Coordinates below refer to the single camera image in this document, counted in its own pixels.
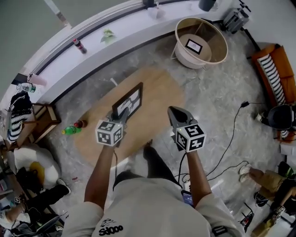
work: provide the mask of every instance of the person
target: person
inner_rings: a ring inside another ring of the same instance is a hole
[[[284,178],[279,174],[267,170],[265,173],[259,169],[246,165],[240,168],[240,182],[249,177],[261,185],[259,194],[274,201],[272,208],[284,206],[289,213],[296,212],[296,181]]]
[[[55,204],[63,196],[71,193],[70,188],[62,179],[57,180],[57,185],[48,189],[36,197],[18,204],[8,210],[0,212],[0,225],[8,230],[17,227],[20,221],[33,223],[41,218],[41,212],[49,205]]]
[[[114,147],[103,146],[84,202],[69,210],[63,237],[244,236],[242,225],[212,194],[196,151],[187,153],[192,208],[183,202],[178,182],[151,144],[143,149],[147,178],[130,170],[120,173],[113,185],[114,201],[105,211]]]

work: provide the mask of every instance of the khaki pants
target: khaki pants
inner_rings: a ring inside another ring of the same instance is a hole
[[[262,178],[257,181],[257,183],[262,186],[259,190],[259,194],[270,201],[273,201],[278,189],[281,187],[285,179],[286,178],[280,176],[279,174],[267,170]]]

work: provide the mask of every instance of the orange sofa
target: orange sofa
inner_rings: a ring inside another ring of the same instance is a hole
[[[289,63],[288,57],[286,55],[286,52],[284,50],[283,46],[280,46],[278,44],[271,44],[265,49],[255,53],[252,56],[252,61],[255,64],[256,68],[258,69],[260,76],[262,78],[262,81],[265,85],[270,104],[272,107],[275,107],[278,105],[278,102],[276,100],[276,97],[274,95],[274,92],[270,86],[270,82],[268,78],[266,77],[265,72],[263,71],[261,65],[258,62],[259,58],[262,58],[266,55],[270,55],[279,74],[280,77],[280,83],[283,87],[283,92],[286,100],[286,104],[292,104],[296,101],[296,85],[294,80],[294,73],[292,70],[292,67]],[[290,143],[291,140],[294,139],[295,134],[293,132],[289,132],[288,136],[285,138],[285,140],[280,139],[280,132],[277,133],[277,137],[279,140],[283,142]]]

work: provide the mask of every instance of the white t-shirt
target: white t-shirt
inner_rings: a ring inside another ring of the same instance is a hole
[[[73,207],[62,236],[210,237],[217,226],[225,226],[234,237],[244,236],[243,227],[213,194],[194,209],[183,202],[180,188],[171,181],[135,178],[120,182],[113,195],[105,212],[91,202]]]

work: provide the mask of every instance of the box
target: box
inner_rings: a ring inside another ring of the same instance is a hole
[[[114,146],[123,138],[123,125],[100,120],[95,130],[97,143]]]
[[[176,143],[186,152],[194,151],[204,146],[206,134],[199,124],[188,125],[176,129]]]

